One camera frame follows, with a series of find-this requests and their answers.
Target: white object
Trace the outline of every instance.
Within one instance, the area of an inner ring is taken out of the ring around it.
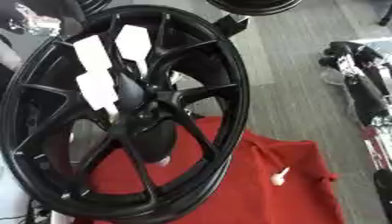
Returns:
[[[165,157],[161,161],[157,162],[157,165],[160,165],[162,167],[167,166],[170,162],[172,161],[172,158],[170,156]]]
[[[115,102],[118,95],[111,82],[100,79],[99,75],[87,72],[76,78],[81,93],[94,110],[105,108],[110,115],[118,113]]]
[[[151,40],[146,28],[125,25],[115,40],[120,54],[127,60],[134,60],[142,75],[148,73],[145,61],[151,49]]]
[[[106,109],[111,120],[118,114],[115,102],[118,95],[115,82],[108,69],[112,67],[109,56],[97,35],[73,44],[79,61],[87,72],[78,76],[76,81],[88,104],[94,109]]]
[[[73,217],[68,217],[62,213],[51,213],[51,224],[72,224],[74,222]]]
[[[107,70],[112,67],[105,47],[97,35],[75,42],[73,46],[87,71]]]
[[[12,175],[8,165],[0,155],[0,218],[25,216],[29,196]],[[0,224],[18,224],[24,217],[12,220],[0,220]]]
[[[290,167],[287,167],[282,172],[275,173],[274,175],[272,175],[272,177],[271,177],[272,185],[274,185],[274,186],[282,186],[284,184],[284,182],[285,182],[284,176],[289,172],[289,170],[290,170]]]

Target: red cloth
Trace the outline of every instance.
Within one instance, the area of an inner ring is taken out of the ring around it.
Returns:
[[[220,119],[198,120],[199,127],[213,138]],[[177,177],[200,158],[200,147],[181,127],[172,162],[165,168],[149,165],[154,181],[162,185]],[[282,186],[270,177],[290,167]],[[93,182],[101,193],[129,193],[142,189],[122,150],[112,153],[95,171]],[[246,131],[234,151],[233,161],[217,191],[195,211],[175,224],[340,224],[340,206],[314,142],[281,142]],[[107,223],[96,221],[94,224]]]

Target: rim lip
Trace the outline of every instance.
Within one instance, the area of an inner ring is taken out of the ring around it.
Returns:
[[[186,17],[191,20],[194,20],[198,22],[198,26],[200,28],[208,30],[208,32],[212,33],[214,36],[217,38],[220,38],[219,41],[221,41],[222,44],[224,44],[224,48],[220,48],[222,50],[222,53],[225,56],[228,56],[227,60],[230,60],[230,62],[233,62],[234,65],[232,65],[232,68],[236,70],[236,76],[240,76],[241,79],[238,80],[241,84],[239,84],[240,91],[241,93],[239,94],[241,96],[241,99],[239,102],[241,102],[241,105],[239,105],[239,111],[237,111],[238,117],[235,118],[234,121],[234,126],[238,127],[238,129],[233,130],[232,133],[227,134],[228,137],[231,137],[228,139],[225,143],[222,144],[222,148],[231,148],[232,150],[234,147],[237,145],[239,140],[241,139],[242,132],[245,127],[245,123],[248,118],[248,110],[249,110],[249,83],[248,83],[248,76],[246,75],[246,69],[245,66],[243,65],[242,59],[239,55],[239,53],[236,51],[232,43],[223,36],[223,34],[219,33],[219,31],[216,30],[216,28],[213,27],[212,24],[207,22],[206,20],[193,15],[192,13],[183,11],[183,10],[178,10],[178,9],[173,9],[170,7],[164,7],[164,6],[151,6],[151,5],[131,5],[131,6],[123,6],[123,7],[117,7],[113,8],[110,10],[105,10],[104,12],[94,14],[91,19],[97,19],[98,17],[106,17],[107,15],[113,15],[116,13],[121,13],[122,11],[125,10],[145,10],[145,11],[157,11],[157,12],[168,12],[172,14],[177,14],[181,17]],[[33,61],[36,61],[37,58],[42,57],[43,55],[45,56],[50,52],[50,49],[53,47],[52,42],[54,41],[54,38],[48,39],[39,49],[35,51],[35,53],[24,63],[24,66],[19,70],[19,72],[13,77],[13,79],[10,82],[10,85],[8,86],[8,89],[6,91],[6,94],[3,98],[3,104],[1,107],[1,114],[0,118],[3,121],[3,125],[1,127],[1,132],[0,132],[0,141],[2,145],[2,153],[4,156],[5,161],[9,165],[10,169],[12,170],[14,176],[19,180],[21,183],[22,187],[33,197],[37,198],[44,204],[50,205],[54,210],[60,211],[63,214],[70,214],[70,215],[75,215],[78,214],[79,216],[91,216],[95,217],[97,219],[109,219],[109,220],[115,220],[118,219],[119,217],[126,217],[127,212],[126,208],[119,209],[121,211],[116,211],[113,213],[105,213],[105,210],[102,210],[102,213],[91,213],[89,211],[80,211],[81,205],[75,204],[75,207],[72,207],[72,203],[68,203],[68,206],[61,206],[61,205],[56,205],[56,202],[53,202],[53,196],[46,193],[42,193],[41,191],[37,190],[37,183],[32,183],[31,178],[27,178],[28,175],[24,171],[21,170],[21,167],[19,165],[14,165],[18,164],[16,162],[16,159],[11,155],[10,149],[13,149],[12,147],[12,141],[11,139],[15,139],[13,136],[15,133],[8,133],[9,129],[11,128],[12,121],[13,119],[9,119],[9,116],[15,116],[12,113],[15,111],[6,111],[5,108],[8,108],[13,102],[12,98],[16,98],[16,95],[18,94],[18,83],[21,80],[28,80],[30,77],[30,74],[26,74],[25,70],[32,69],[34,65],[32,65]],[[17,106],[13,106],[13,109],[18,111]],[[224,167],[225,161],[227,161],[228,157],[231,155],[232,150],[228,150],[230,153],[227,155],[222,155],[220,157],[220,161],[218,161],[216,164],[219,164],[220,167],[216,167],[214,171],[209,175],[211,178],[213,175],[216,175],[218,172],[221,172],[222,177],[224,176],[225,172],[222,172],[222,168]],[[199,195],[199,202],[196,204],[200,203],[201,201],[204,201],[217,187],[217,185],[220,183],[220,181],[217,181],[216,184],[209,186],[210,192],[208,193],[201,193]]]
[[[287,11],[302,2],[302,0],[289,0],[287,3],[283,3],[278,6],[269,7],[267,9],[257,9],[241,6],[233,6],[230,3],[225,3],[225,0],[207,0],[210,4],[224,11],[238,15],[249,15],[249,16],[268,16],[277,14],[279,12]]]

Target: black wheel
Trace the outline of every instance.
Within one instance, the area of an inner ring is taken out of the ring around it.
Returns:
[[[216,7],[234,14],[265,16],[287,11],[302,0],[207,0]]]
[[[105,10],[87,21],[80,35],[47,40],[11,81],[1,107],[4,159],[35,200],[63,214],[126,223],[175,220],[216,189],[242,135],[249,109],[242,59],[212,24],[182,10],[133,5]],[[136,63],[123,59],[117,50],[114,39],[124,25],[149,30],[154,46],[145,77]],[[72,43],[92,35],[101,37],[113,63],[109,71],[120,96],[120,113],[114,122],[105,111],[88,106],[75,81],[85,71]],[[173,71],[202,86],[177,90],[170,81]],[[141,95],[134,99],[140,103],[133,106],[124,94],[127,91],[122,91],[130,83]],[[216,99],[222,111],[213,141],[185,110],[206,98]],[[150,115],[145,119],[141,113]],[[75,167],[69,161],[69,138],[72,126],[82,119],[94,123],[103,135]],[[156,185],[145,164],[170,155],[173,125],[183,126],[197,140],[202,157],[178,178]],[[143,190],[118,195],[95,192],[89,175],[119,146],[133,162]]]

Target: wheel spoke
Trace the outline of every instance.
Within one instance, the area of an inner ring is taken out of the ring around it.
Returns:
[[[96,143],[81,159],[72,180],[68,183],[68,187],[64,191],[64,200],[66,200],[67,197],[84,197],[89,193],[89,176],[91,172],[93,172],[94,169],[116,149],[116,147],[111,147],[112,142],[112,137],[109,135],[103,136],[101,141]]]
[[[110,147],[113,138],[109,135],[102,137],[101,141],[96,143],[88,153],[81,159],[78,166],[76,176],[86,177],[98,166],[113,150],[115,147]]]
[[[135,170],[137,171],[137,174],[141,179],[148,196],[150,197],[148,206],[152,206],[155,205],[157,201],[157,192],[156,192],[157,187],[152,181],[147,171],[147,168],[144,165],[143,158],[137,152],[136,147],[130,141],[130,132],[135,133],[134,130],[127,129],[126,122],[124,121],[121,115],[120,115],[119,123],[115,125],[110,131],[111,135],[120,141],[123,149],[131,159],[132,163],[134,164]]]
[[[108,57],[113,64],[113,68],[117,72],[122,71],[125,68],[120,51],[116,45],[116,38],[120,31],[120,26],[118,24],[119,19],[119,14],[113,15],[110,21],[110,27],[104,34],[101,35]]]
[[[44,90],[48,93],[62,95],[66,98],[65,102],[59,106],[56,111],[44,120],[16,149],[16,155],[29,153],[32,155],[39,154],[39,151],[33,150],[39,147],[39,143],[45,140],[56,130],[60,129],[67,123],[70,123],[77,116],[81,115],[81,111],[87,104],[82,100],[80,93],[71,90],[64,90],[56,87],[48,87],[36,84],[24,84],[25,88],[33,88]]]
[[[210,97],[219,96],[223,99],[229,100],[236,96],[238,86],[236,84],[230,84],[220,87],[196,87],[178,91],[174,94],[182,107],[185,107],[194,102],[198,102]]]
[[[164,78],[164,80],[169,83],[167,73],[172,66],[193,53],[200,53],[200,51],[210,52],[218,43],[217,40],[210,40],[198,44],[179,46],[173,49],[163,49],[164,53],[157,56],[157,58],[150,63],[150,71],[146,77],[147,81],[149,83],[158,84]]]
[[[171,119],[175,123],[183,126],[198,141],[205,159],[211,161],[216,157],[219,152],[215,145],[208,140],[203,131],[201,131],[183,108],[168,102],[164,102],[162,108],[169,111],[172,114]]]
[[[171,21],[171,15],[170,14],[162,14],[162,20],[161,24],[159,26],[159,30],[157,32],[157,38],[155,40],[155,51],[159,51],[160,48],[163,48],[165,46],[165,41],[168,38],[168,24]]]

